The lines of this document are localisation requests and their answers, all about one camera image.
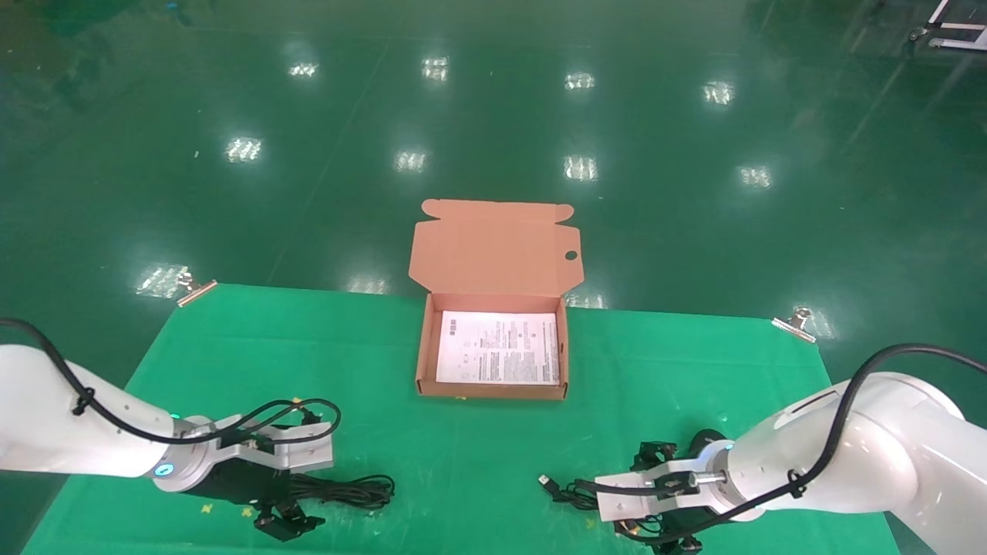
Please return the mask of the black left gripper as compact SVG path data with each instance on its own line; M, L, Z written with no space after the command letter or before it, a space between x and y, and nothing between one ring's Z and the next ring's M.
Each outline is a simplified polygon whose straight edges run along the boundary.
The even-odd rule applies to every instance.
M321 424L322 417L309 409L296 409L295 426ZM197 485L184 494L258 510L254 528L275 540L296 540L324 526L325 519L308 516L291 492L292 474L240 458L222 461L212 467Z

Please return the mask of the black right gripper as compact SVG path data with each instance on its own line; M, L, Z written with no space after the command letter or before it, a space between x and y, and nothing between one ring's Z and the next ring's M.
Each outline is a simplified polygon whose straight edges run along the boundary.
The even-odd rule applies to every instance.
M678 446L674 442L641 442L637 454L632 458L631 471L644 472L668 463L675 458L677 450ZM660 514L659 536L676 535L678 538L667 542L652 541L652 552L664 555L700 554L704 545L694 535L725 521L729 523L729 519L722 519L712 509L675 509L664 512ZM694 535L685 535L690 530Z

